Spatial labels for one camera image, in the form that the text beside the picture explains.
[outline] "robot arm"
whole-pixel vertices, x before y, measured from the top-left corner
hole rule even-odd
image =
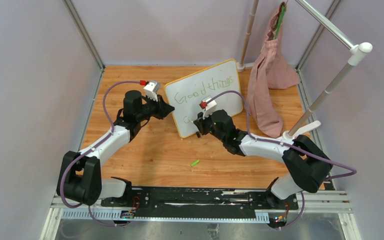
[[[273,208],[290,195],[301,191],[315,193],[332,169],[332,165],[306,156],[285,144],[297,146],[323,158],[327,156],[305,135],[296,139],[273,139],[268,137],[250,137],[246,131],[237,129],[232,118],[225,110],[215,110],[213,105],[201,105],[204,108],[193,123],[201,135],[210,133],[219,139],[224,148],[232,154],[240,156],[259,156],[285,163],[289,173],[276,178],[267,188],[263,202]],[[255,137],[267,141],[257,141]]]
[[[102,179],[101,167],[121,147],[130,143],[141,130],[141,122],[149,121],[151,117],[164,119],[174,111],[174,107],[165,103],[161,95],[157,94],[160,84],[151,81],[143,88],[146,97],[140,91],[126,92],[123,108],[118,111],[114,121],[114,129],[110,128],[101,138],[79,152],[68,151],[63,159],[59,173],[57,194],[60,196],[60,184],[64,171],[78,156],[91,150],[82,157],[68,172],[64,181],[64,195],[66,198],[86,205],[93,205],[98,199],[109,197],[129,201],[132,198],[132,183],[122,178],[112,177]],[[97,148],[94,146],[103,141]]]

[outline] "yellow whiteboard frame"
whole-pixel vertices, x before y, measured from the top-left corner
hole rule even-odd
[[[165,93],[165,96],[167,96],[166,88],[167,88],[168,85],[170,85],[170,84],[174,84],[174,83],[179,82],[179,81],[181,81],[181,80],[183,80],[183,79],[189,78],[190,76],[193,76],[193,75],[202,73],[202,72],[204,72],[204,71],[207,71],[207,70],[209,70],[209,69],[215,68],[215,67],[217,67],[217,66],[219,66],[219,65],[225,64],[225,63],[230,62],[230,61],[234,61],[234,65],[235,65],[235,66],[238,65],[238,62],[236,62],[235,59],[233,59],[233,58],[231,58],[231,59],[227,59],[226,61],[219,62],[219,63],[217,63],[217,64],[215,64],[215,65],[209,66],[209,67],[207,67],[207,68],[204,68],[204,69],[202,69],[202,70],[199,70],[199,71],[197,71],[197,72],[194,72],[194,73],[192,73],[192,74],[189,74],[189,75],[187,75],[187,76],[184,76],[184,77],[182,77],[182,78],[179,78],[179,79],[177,79],[177,80],[174,80],[174,81],[171,81],[171,82],[167,83],[167,84],[164,86],[164,93]],[[242,91],[241,91],[241,84],[239,83],[240,79],[239,79],[238,69],[236,69],[236,76],[237,76],[237,84],[238,84],[238,86],[239,86],[239,93],[242,94]],[[168,97],[167,97],[167,102],[168,102],[168,104],[171,105],[171,103],[170,103],[170,99],[169,99]],[[241,105],[242,105],[242,108],[240,109],[240,111],[239,111],[238,113],[233,114],[231,117],[240,114],[240,113],[244,110],[244,103],[243,103],[242,99],[241,99],[241,102],[242,102],[242,104],[241,104]],[[179,131],[179,126],[178,126],[178,124],[176,123],[175,116],[174,116],[173,114],[171,114],[171,115],[173,116],[173,120],[174,120],[174,124],[176,125],[177,133],[179,134],[179,136],[180,136],[182,139],[185,139],[185,138],[188,138],[188,137],[194,135],[194,134],[192,133],[191,135],[188,135],[188,136],[181,136],[181,135],[180,135],[180,131]]]

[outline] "wooden table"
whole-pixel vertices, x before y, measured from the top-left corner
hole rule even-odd
[[[114,83],[126,80],[156,80],[161,85],[195,73],[205,66],[108,66],[90,118],[83,147],[101,137],[109,128],[102,100]],[[250,70],[239,73],[242,94],[247,94]],[[112,118],[123,107],[125,92],[140,90],[139,84],[122,84],[107,97],[106,107]],[[159,94],[163,95],[161,86]],[[283,130],[289,130],[303,114],[295,86],[270,90],[275,110],[283,118]],[[246,130],[245,111],[233,117],[237,128]],[[251,132],[264,136],[251,118]],[[200,163],[191,167],[191,163]],[[102,168],[102,177],[120,177],[133,185],[182,187],[266,188],[276,177],[288,172],[285,165],[261,157],[232,155],[211,135],[180,138],[173,117],[152,118],[136,138],[118,150]]]

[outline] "gray floor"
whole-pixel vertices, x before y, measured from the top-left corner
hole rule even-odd
[[[288,216],[291,222],[295,213]],[[74,238],[68,237],[85,233]],[[106,227],[92,220],[62,220],[57,240],[256,240],[256,239],[315,239],[345,240],[337,214],[308,213],[282,231],[269,230],[257,223],[189,223],[189,222],[132,222],[124,227]]]

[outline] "pink fabric bag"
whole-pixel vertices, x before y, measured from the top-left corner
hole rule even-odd
[[[277,138],[281,134],[283,120],[273,108],[269,88],[287,89],[300,81],[295,70],[289,66],[282,55],[283,23],[280,25],[277,39],[273,39],[282,5],[286,6],[286,3],[282,2],[270,18],[261,53],[251,70],[246,96],[249,112],[254,117],[258,128],[272,138]]]

